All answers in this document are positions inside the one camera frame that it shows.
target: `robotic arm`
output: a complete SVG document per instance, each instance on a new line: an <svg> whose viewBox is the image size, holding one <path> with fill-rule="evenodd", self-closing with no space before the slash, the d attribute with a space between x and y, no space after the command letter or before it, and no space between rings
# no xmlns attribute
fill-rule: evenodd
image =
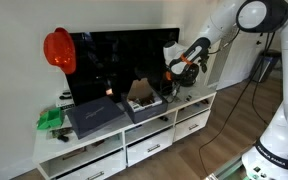
<svg viewBox="0 0 288 180"><path fill-rule="evenodd" d="M283 99L270 125L255 146L243 154L250 179L288 180L288 0L224 0L203 24L194 43L186 48L170 42L164 47L166 77L191 85L198 74L196 60L230 32L236 23L250 33L275 32L281 28L283 56Z"/></svg>

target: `red hard hat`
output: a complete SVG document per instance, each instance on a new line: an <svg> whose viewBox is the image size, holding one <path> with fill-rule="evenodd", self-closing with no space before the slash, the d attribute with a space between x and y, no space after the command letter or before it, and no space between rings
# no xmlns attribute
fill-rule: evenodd
<svg viewBox="0 0 288 180"><path fill-rule="evenodd" d="M56 28L44 40L44 54L53 66L58 66L65 74L76 69L75 47L71 36L64 28Z"/></svg>

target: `white wall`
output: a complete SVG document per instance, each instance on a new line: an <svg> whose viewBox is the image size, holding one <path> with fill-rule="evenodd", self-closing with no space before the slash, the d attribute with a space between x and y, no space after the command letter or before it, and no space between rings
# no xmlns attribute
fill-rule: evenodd
<svg viewBox="0 0 288 180"><path fill-rule="evenodd" d="M55 27L81 32L178 26L188 45L216 1L0 0L0 179L34 168L38 114L65 86L63 73L42 51Z"/></svg>

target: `white drawer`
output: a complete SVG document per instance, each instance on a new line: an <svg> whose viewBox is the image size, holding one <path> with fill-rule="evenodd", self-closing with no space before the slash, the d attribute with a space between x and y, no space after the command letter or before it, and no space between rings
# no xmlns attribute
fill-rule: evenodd
<svg viewBox="0 0 288 180"><path fill-rule="evenodd" d="M172 145L174 130L174 128L169 129L161 134L127 148L128 166L132 166Z"/></svg>
<svg viewBox="0 0 288 180"><path fill-rule="evenodd" d="M94 164L79 169L60 180L99 180L105 179L125 169L124 151L120 151Z"/></svg>
<svg viewBox="0 0 288 180"><path fill-rule="evenodd" d="M210 110L203 112L197 116L189 118L175 126L174 142L183 137L203 128L207 122Z"/></svg>

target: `electrical cord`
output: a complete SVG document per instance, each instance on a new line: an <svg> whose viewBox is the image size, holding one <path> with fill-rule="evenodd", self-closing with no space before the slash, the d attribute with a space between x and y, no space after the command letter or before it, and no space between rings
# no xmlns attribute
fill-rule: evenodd
<svg viewBox="0 0 288 180"><path fill-rule="evenodd" d="M234 36L229 42L227 42L226 44L224 44L223 47L218 48L218 50L216 50L215 52L211 52L211 53L208 53L208 54L216 54L216 53L222 51L226 46L230 45L230 44L236 39L236 37L237 37L237 35L238 35L239 33L240 33L240 29L238 29L238 31L237 31L237 33L235 34L235 36Z"/></svg>
<svg viewBox="0 0 288 180"><path fill-rule="evenodd" d="M272 41L274 39L274 36L275 36L275 32L273 32L273 35L270 39L270 42L269 44L267 45L267 42L268 42L268 39L269 39L269 33L267 34L267 38L266 38L266 44L265 44L265 49L264 49L264 52L263 52L263 57L260 61L260 64L261 64L261 68L260 68L260 72L262 72L262 69L263 69L263 64L264 64L264 59L265 59L265 56L268 52L268 50L270 49L271 45L272 45ZM255 89L253 91L253 96L252 96L252 107L253 107L253 110L255 111L255 113L257 114L257 116L264 122L264 124L267 126L268 123L266 120L264 120L264 118L262 118L262 116L258 113L258 111L256 110L255 108L255 104L254 104L254 101L255 101L255 94L256 94L256 91L257 91L257 87L258 87L258 84L259 84L259 81L256 82L256 85L255 85Z"/></svg>
<svg viewBox="0 0 288 180"><path fill-rule="evenodd" d="M261 66L261 63L259 63L259 64L257 65L257 67L256 67L255 71L253 72L252 76L250 77L248 83L246 84L246 86L245 86L244 89L242 90L242 93L241 93L240 96L238 97L238 99L237 99L236 103L234 104L232 110L230 111L229 115L228 115L227 118L225 119L224 125L222 126L222 128L220 129L220 131L219 131L210 141L208 141L207 143L203 144L203 145L198 149L198 154L199 154L199 157L200 157L200 159L201 159L202 167L203 167L204 172L206 173L206 176L208 175L208 172L207 172L207 170L205 169L204 161L203 161L203 158L202 158L202 156L201 156L201 149L202 149L203 147L207 146L208 144L210 144L211 142L213 142L213 141L223 132L223 130L224 130L224 128L225 128L228 120L230 119L230 117L231 117L231 115L233 114L236 106L237 106L238 103L240 102L240 100L241 100L242 96L244 95L246 89L247 89L248 86L251 84L252 79L254 78L254 76L255 76L257 70L260 68L260 66Z"/></svg>
<svg viewBox="0 0 288 180"><path fill-rule="evenodd" d="M169 95L165 98L168 103L174 102L174 100L175 100L175 98L176 98L176 96L177 96L177 94L178 94L178 92L179 92L179 89L180 89L180 87L181 87L181 84L182 84L184 78L185 78L185 77L182 77L181 79L179 79L179 80L177 80L177 81L174 81L174 82L172 83L172 85L165 86L164 88L162 88L162 81L163 81L163 79L160 81L160 91L159 91L160 94L163 95L163 94L165 93L165 92L163 92L165 89L167 89L167 88L172 88L170 91L167 91L167 92L166 92L166 94L169 94ZM171 101L168 101L168 98L169 98L171 95L173 96L173 98L172 98Z"/></svg>

